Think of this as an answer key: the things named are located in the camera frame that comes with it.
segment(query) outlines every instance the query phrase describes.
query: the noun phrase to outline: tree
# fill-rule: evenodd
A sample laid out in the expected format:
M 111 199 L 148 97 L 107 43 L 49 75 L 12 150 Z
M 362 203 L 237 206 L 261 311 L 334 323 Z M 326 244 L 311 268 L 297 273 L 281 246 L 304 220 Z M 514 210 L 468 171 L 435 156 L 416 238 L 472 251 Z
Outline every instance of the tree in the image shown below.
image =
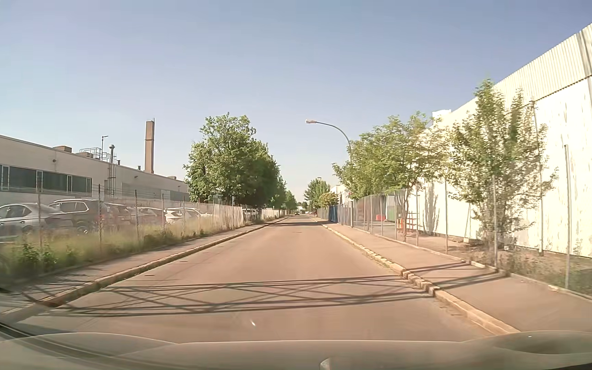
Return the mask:
M 310 183 L 307 185 L 307 189 L 305 190 L 303 196 L 310 207 L 319 207 L 319 197 L 321 197 L 321 194 L 329 191 L 330 185 L 328 185 L 327 182 L 321 180 L 321 178 L 316 178 L 315 180 L 310 181 Z
M 319 196 L 317 202 L 319 207 L 336 206 L 340 202 L 340 197 L 333 192 L 326 192 Z
M 291 191 L 287 190 L 287 192 L 285 193 L 285 209 L 288 211 L 292 211 L 296 208 L 298 208 L 296 198 L 294 197 Z
M 193 144 L 184 165 L 192 198 L 219 196 L 229 203 L 234 197 L 235 204 L 262 207 L 280 197 L 280 168 L 267 145 L 253 137 L 248 117 L 207 117 L 200 132 L 202 141 Z
M 494 206 L 499 233 L 526 229 L 533 223 L 522 223 L 523 211 L 535 209 L 558 178 L 558 169 L 546 180 L 541 177 L 547 168 L 542 150 L 547 126 L 536 129 L 533 105 L 524 101 L 522 90 L 510 109 L 491 80 L 483 81 L 474 96 L 476 111 L 454 123 L 449 136 L 452 197 L 477 207 L 473 217 L 481 222 L 484 237 L 493 229 Z
M 424 182 L 443 175 L 446 162 L 445 135 L 435 125 L 437 120 L 416 112 L 407 122 L 399 116 L 388 117 L 388 123 L 376 126 L 351 142 L 343 166 L 333 164 L 335 175 L 358 199 L 397 189 L 396 203 L 408 214 L 410 193 Z

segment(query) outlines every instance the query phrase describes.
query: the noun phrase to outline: smokestack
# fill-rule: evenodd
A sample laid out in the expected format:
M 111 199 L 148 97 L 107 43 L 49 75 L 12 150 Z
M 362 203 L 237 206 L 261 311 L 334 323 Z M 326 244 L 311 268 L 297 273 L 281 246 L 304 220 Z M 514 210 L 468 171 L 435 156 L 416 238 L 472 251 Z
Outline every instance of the smokestack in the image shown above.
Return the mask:
M 155 121 L 145 121 L 145 172 L 155 173 Z

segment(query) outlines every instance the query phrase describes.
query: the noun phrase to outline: corrugated metal wall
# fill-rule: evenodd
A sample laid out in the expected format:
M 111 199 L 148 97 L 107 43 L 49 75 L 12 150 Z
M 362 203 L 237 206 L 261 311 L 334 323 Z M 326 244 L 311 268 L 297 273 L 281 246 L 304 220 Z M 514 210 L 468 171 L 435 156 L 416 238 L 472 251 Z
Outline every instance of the corrugated metal wall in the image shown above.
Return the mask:
M 510 103 L 517 89 L 536 101 L 537 122 L 548 126 L 548 175 L 558 167 L 556 188 L 543 199 L 541 209 L 530 210 L 528 221 L 535 224 L 516 235 L 518 244 L 547 250 L 565 251 L 568 242 L 568 207 L 572 215 L 573 253 L 592 257 L 592 24 L 563 41 L 536 60 L 525 65 L 496 88 Z M 443 117 L 442 125 L 451 125 L 474 110 L 474 100 Z M 563 145 L 570 150 L 572 204 L 567 204 L 567 181 Z M 444 194 L 442 184 L 429 189 Z M 449 232 L 476 237 L 477 221 L 470 222 L 468 205 L 449 200 Z M 444 233 L 441 221 L 437 231 Z

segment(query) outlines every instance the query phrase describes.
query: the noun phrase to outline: asphalt road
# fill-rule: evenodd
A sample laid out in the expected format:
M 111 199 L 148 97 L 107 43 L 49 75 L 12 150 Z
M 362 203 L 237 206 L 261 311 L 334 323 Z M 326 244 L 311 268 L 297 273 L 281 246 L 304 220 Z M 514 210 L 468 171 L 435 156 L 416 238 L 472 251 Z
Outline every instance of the asphalt road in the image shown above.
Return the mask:
M 171 342 L 489 335 L 306 216 L 230 240 L 21 322 Z

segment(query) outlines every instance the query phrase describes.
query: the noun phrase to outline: gray sedan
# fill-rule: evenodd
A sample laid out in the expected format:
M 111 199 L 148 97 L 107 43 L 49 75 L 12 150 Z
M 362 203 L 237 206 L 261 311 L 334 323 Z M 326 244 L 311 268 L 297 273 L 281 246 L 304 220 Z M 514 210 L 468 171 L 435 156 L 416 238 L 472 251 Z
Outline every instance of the gray sedan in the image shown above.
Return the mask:
M 0 207 L 0 243 L 12 242 L 20 235 L 37 230 L 39 225 L 44 230 L 66 229 L 72 227 L 72 220 L 64 212 L 43 204 L 38 207 L 37 203 L 17 203 Z

